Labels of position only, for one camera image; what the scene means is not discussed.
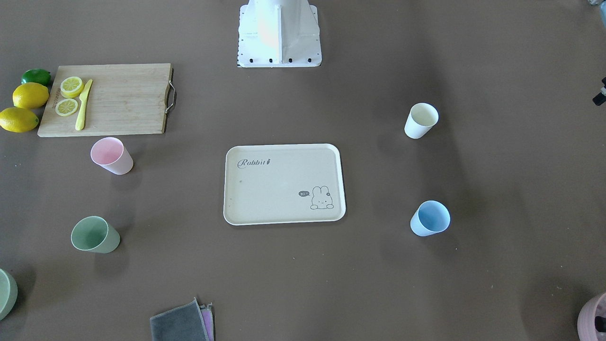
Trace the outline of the cream white cup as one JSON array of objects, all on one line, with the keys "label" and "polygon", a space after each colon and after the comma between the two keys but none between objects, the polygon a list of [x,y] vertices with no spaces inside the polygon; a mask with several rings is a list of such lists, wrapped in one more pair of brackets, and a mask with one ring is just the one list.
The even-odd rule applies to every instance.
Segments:
[{"label": "cream white cup", "polygon": [[404,132],[409,138],[422,138],[438,120],[439,113],[434,106],[428,103],[417,103],[411,107]]}]

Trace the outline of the pink cup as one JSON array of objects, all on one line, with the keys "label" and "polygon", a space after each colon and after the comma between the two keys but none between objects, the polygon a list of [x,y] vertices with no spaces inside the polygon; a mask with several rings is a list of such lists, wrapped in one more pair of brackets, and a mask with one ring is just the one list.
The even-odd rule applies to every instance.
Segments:
[{"label": "pink cup", "polygon": [[134,160],[123,142],[115,137],[98,140],[92,146],[89,155],[95,164],[115,175],[124,175],[134,166]]}]

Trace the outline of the green cup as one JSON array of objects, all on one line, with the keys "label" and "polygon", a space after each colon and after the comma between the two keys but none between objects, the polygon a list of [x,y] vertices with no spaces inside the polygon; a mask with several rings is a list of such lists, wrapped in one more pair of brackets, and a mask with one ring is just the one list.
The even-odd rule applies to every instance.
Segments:
[{"label": "green cup", "polygon": [[119,246],[121,237],[104,218],[87,216],[74,226],[70,240],[78,250],[108,254]]}]

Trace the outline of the blue cup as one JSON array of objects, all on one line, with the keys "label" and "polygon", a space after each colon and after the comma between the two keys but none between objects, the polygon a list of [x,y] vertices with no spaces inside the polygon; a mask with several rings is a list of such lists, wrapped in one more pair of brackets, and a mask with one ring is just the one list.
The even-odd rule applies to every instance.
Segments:
[{"label": "blue cup", "polygon": [[445,231],[451,223],[450,212],[439,201],[422,203],[410,221],[410,228],[418,236],[429,236]]}]

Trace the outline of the pink cloth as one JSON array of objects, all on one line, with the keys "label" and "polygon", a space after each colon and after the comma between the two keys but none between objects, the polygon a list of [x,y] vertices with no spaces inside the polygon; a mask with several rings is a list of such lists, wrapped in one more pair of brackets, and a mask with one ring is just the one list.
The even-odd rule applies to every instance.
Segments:
[{"label": "pink cloth", "polygon": [[206,341],[214,341],[214,313],[213,304],[209,303],[201,305],[200,307],[201,317],[203,320],[204,334]]}]

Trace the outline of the grey cloth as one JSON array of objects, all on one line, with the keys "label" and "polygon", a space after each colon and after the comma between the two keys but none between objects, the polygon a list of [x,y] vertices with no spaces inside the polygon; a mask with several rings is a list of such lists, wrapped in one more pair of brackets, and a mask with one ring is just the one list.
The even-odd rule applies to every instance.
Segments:
[{"label": "grey cloth", "polygon": [[205,341],[201,305],[194,299],[150,318],[153,341]]}]

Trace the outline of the wooden cutting board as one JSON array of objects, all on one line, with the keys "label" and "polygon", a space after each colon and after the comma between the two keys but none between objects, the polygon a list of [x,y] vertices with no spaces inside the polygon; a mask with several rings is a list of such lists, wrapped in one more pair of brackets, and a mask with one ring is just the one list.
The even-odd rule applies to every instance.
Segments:
[{"label": "wooden cutting board", "polygon": [[[37,128],[40,137],[162,134],[167,120],[171,64],[61,65]],[[69,76],[93,80],[82,130],[77,115],[62,117],[60,84]]]}]

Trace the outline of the lemon slice lower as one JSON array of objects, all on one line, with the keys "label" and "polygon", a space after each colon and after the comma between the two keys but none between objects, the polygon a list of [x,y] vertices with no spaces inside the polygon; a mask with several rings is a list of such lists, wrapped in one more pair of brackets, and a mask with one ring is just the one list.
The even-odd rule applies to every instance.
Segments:
[{"label": "lemon slice lower", "polygon": [[75,99],[63,99],[56,104],[54,109],[57,115],[67,117],[78,112],[79,104]]}]

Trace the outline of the lemon slice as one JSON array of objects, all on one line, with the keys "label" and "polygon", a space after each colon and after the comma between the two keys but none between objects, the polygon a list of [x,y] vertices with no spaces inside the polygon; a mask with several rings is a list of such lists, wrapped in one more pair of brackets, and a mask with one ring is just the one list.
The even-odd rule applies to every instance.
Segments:
[{"label": "lemon slice", "polygon": [[79,104],[75,99],[63,99],[56,104],[54,109],[57,115],[67,117],[78,112]]},{"label": "lemon slice", "polygon": [[84,90],[84,82],[78,76],[69,76],[65,78],[59,86],[60,94],[65,99],[74,99]]}]

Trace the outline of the lemon slice upper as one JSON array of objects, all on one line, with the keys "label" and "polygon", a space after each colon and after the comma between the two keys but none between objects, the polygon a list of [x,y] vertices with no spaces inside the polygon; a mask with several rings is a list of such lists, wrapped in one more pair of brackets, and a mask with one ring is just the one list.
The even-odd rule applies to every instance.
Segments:
[{"label": "lemon slice upper", "polygon": [[59,86],[60,94],[65,99],[74,99],[84,90],[84,82],[78,76],[69,76],[65,78]]}]

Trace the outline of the green lime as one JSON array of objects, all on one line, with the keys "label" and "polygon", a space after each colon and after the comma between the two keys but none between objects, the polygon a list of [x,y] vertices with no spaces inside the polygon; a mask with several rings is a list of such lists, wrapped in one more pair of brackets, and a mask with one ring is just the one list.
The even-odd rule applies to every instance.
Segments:
[{"label": "green lime", "polygon": [[21,84],[26,84],[29,82],[41,84],[43,86],[48,86],[52,80],[51,73],[46,71],[45,69],[30,69],[24,72],[21,76]]}]

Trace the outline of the yellow lemon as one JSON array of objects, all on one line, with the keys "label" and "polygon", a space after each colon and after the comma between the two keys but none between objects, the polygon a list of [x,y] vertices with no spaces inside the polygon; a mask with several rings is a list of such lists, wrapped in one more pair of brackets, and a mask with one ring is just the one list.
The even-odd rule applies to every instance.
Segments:
[{"label": "yellow lemon", "polygon": [[11,107],[0,113],[0,125],[10,132],[22,133],[39,125],[39,118],[32,110]]},{"label": "yellow lemon", "polygon": [[44,106],[49,97],[47,86],[36,82],[26,82],[18,86],[12,94],[14,106],[35,109]]}]

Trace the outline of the green bowl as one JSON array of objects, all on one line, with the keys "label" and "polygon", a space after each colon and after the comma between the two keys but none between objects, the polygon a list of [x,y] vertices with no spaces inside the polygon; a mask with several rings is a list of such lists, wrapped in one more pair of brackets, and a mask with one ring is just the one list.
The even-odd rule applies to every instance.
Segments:
[{"label": "green bowl", "polygon": [[14,277],[0,269],[0,320],[13,309],[18,296],[18,286]]}]

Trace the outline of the pink bowl with ice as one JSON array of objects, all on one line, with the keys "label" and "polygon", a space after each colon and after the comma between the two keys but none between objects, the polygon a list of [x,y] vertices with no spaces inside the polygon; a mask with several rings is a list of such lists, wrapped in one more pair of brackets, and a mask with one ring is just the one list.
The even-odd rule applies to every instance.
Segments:
[{"label": "pink bowl with ice", "polygon": [[606,293],[586,302],[577,320],[580,341],[605,341]]}]

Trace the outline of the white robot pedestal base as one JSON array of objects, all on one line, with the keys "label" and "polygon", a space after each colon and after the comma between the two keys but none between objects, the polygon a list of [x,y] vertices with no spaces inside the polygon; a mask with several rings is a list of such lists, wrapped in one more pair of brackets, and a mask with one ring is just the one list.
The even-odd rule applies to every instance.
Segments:
[{"label": "white robot pedestal base", "polygon": [[241,68],[318,67],[318,9],[307,0],[250,0],[240,7],[237,65]]}]

